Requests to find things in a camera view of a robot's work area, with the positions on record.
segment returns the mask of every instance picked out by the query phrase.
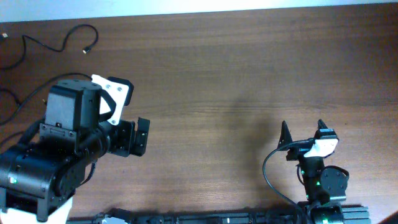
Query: wooden table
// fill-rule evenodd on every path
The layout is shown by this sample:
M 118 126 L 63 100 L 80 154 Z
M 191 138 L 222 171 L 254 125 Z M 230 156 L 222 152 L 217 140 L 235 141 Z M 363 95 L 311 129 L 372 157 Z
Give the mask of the wooden table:
M 81 49 L 94 34 L 82 29 L 61 54 L 28 42 L 25 62 L 0 72 L 1 86 L 21 98 L 66 72 L 127 78 L 136 87 L 123 118 L 150 119 L 147 153 L 102 157 L 77 190 L 71 217 L 113 207 L 181 212 L 281 203 L 262 162 L 283 120 L 299 140 L 313 136 L 319 118 L 341 140 L 325 164 L 350 171 L 346 203 L 369 206 L 374 223 L 398 210 L 398 4 L 0 24 L 10 36 L 1 65 L 20 57 L 22 34 L 60 46 L 81 23 L 99 30 L 89 54 Z M 41 117 L 47 93 L 0 127 L 0 138 Z M 2 119 L 15 108 L 1 95 Z M 296 164 L 281 152 L 267 167 L 275 187 L 298 202 L 306 198 Z

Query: white wall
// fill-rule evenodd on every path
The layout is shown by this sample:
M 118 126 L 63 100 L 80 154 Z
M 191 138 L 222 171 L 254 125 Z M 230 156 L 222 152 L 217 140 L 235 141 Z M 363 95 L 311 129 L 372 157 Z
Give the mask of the white wall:
M 396 2 L 396 0 L 0 0 L 0 22 L 378 2 Z

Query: brown tabletop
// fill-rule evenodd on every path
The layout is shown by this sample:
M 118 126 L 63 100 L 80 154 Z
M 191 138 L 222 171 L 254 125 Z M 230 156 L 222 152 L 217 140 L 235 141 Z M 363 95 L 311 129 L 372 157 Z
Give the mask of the brown tabletop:
M 9 40 L 1 65 L 20 57 L 22 34 L 60 47 L 81 23 L 99 31 L 87 55 L 81 49 L 94 34 L 82 29 L 60 54 L 28 41 L 25 62 L 0 72 L 1 86 L 20 98 L 66 72 L 135 86 L 123 118 L 151 121 L 147 153 L 102 157 L 77 189 L 71 217 L 113 207 L 271 207 L 282 200 L 261 165 L 281 122 L 299 140 L 313 136 L 319 118 L 340 138 L 325 164 L 349 170 L 345 203 L 368 206 L 374 223 L 398 210 L 398 4 L 3 23 Z M 0 139 L 43 115 L 48 89 L 0 127 Z M 0 102 L 5 119 L 16 106 L 4 94 Z M 280 152 L 267 168 L 275 187 L 298 202 L 306 198 L 296 164 Z

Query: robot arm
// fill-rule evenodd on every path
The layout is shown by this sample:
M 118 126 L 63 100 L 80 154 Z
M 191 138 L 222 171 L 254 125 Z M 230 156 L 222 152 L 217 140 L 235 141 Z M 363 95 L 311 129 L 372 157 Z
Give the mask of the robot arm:
M 44 119 L 0 155 L 0 216 L 8 223 L 65 223 L 76 189 L 107 152 L 146 150 L 149 120 L 120 119 L 134 86 L 120 78 L 61 80 L 49 93 Z M 31 142 L 40 133 L 40 141 Z M 92 164 L 85 180 L 85 168 Z

